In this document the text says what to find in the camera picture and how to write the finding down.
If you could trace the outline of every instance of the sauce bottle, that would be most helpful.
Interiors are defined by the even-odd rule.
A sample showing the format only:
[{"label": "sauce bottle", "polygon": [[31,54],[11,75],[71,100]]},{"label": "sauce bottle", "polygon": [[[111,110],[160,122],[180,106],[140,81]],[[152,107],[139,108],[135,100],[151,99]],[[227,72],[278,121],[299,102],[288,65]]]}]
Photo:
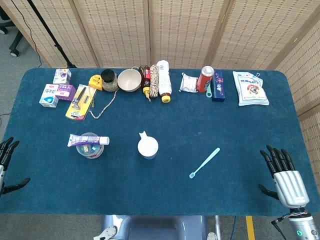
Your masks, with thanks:
[{"label": "sauce bottle", "polygon": [[139,73],[141,75],[141,88],[142,92],[145,94],[145,97],[150,99],[150,67],[147,65],[142,65],[139,67]]},{"label": "sauce bottle", "polygon": [[171,82],[169,76],[169,63],[166,60],[158,61],[156,64],[159,67],[159,94],[163,103],[171,101]]},{"label": "sauce bottle", "polygon": [[207,88],[210,84],[210,81],[215,73],[215,70],[212,66],[204,66],[201,69],[201,74],[196,82],[196,90],[199,93],[204,93],[207,91]]}]

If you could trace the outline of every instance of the white bottle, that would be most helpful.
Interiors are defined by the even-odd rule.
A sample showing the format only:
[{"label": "white bottle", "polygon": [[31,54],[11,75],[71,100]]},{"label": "white bottle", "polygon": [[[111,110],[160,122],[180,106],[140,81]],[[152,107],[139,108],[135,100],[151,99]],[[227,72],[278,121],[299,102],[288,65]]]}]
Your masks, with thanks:
[{"label": "white bottle", "polygon": [[169,63],[166,60],[158,61],[156,64],[159,67],[159,94],[163,103],[171,101],[171,82],[169,76]]}]

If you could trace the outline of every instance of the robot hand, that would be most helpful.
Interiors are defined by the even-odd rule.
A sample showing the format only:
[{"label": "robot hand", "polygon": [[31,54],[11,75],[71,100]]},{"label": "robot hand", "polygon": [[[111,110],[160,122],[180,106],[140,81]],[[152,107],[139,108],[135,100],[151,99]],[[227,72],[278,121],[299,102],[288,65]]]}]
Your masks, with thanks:
[{"label": "robot hand", "polygon": [[0,196],[2,194],[7,194],[23,188],[30,181],[30,178],[26,178],[21,183],[18,183],[16,185],[5,186],[4,179],[11,160],[11,155],[14,152],[15,148],[19,145],[19,141],[15,141],[14,143],[12,143],[13,140],[14,138],[10,137],[6,141],[0,143]]},{"label": "robot hand", "polygon": [[270,191],[261,184],[258,187],[265,195],[280,200],[284,207],[290,209],[290,213],[272,221],[272,225],[286,239],[277,224],[288,218],[297,240],[320,240],[313,217],[304,208],[310,201],[304,181],[296,170],[289,153],[284,149],[279,151],[270,145],[267,145],[266,148],[269,150],[271,158],[263,150],[260,150],[260,153],[266,161],[277,192]]}]

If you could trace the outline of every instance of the blue carpet table cover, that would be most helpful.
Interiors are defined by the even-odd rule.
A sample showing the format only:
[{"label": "blue carpet table cover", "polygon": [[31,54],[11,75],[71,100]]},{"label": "blue carpet table cover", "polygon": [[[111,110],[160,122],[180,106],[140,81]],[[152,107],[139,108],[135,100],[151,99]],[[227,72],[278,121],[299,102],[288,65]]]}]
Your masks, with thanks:
[{"label": "blue carpet table cover", "polygon": [[[71,72],[70,83],[77,88],[102,69]],[[55,69],[27,71],[4,137],[20,140],[5,183],[27,177],[31,181],[1,196],[0,213],[283,215],[288,210],[258,188],[263,184],[276,190],[259,152],[266,151],[267,144],[291,154],[310,197],[306,208],[318,212],[319,194],[286,77],[278,71],[258,71],[270,105],[239,107],[232,70],[223,71],[225,102],[212,102],[205,93],[179,92],[182,72],[198,77],[200,69],[170,70],[168,104],[159,97],[148,102],[141,89],[120,90],[100,119],[88,113],[84,121],[74,121],[65,117],[68,101],[60,100],[57,108],[39,104]],[[98,115],[113,95],[97,91],[93,112]],[[153,160],[138,152],[143,131],[159,143]],[[70,134],[86,132],[110,137],[97,159],[67,147]],[[215,158],[190,179],[217,147],[221,150]]]}]

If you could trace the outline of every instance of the blue box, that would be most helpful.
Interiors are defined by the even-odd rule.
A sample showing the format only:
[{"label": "blue box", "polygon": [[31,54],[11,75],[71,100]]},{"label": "blue box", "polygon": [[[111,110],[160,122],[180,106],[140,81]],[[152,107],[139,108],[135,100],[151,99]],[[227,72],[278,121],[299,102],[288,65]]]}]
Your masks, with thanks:
[{"label": "blue box", "polygon": [[226,99],[222,70],[214,70],[211,80],[212,101],[223,102]]}]

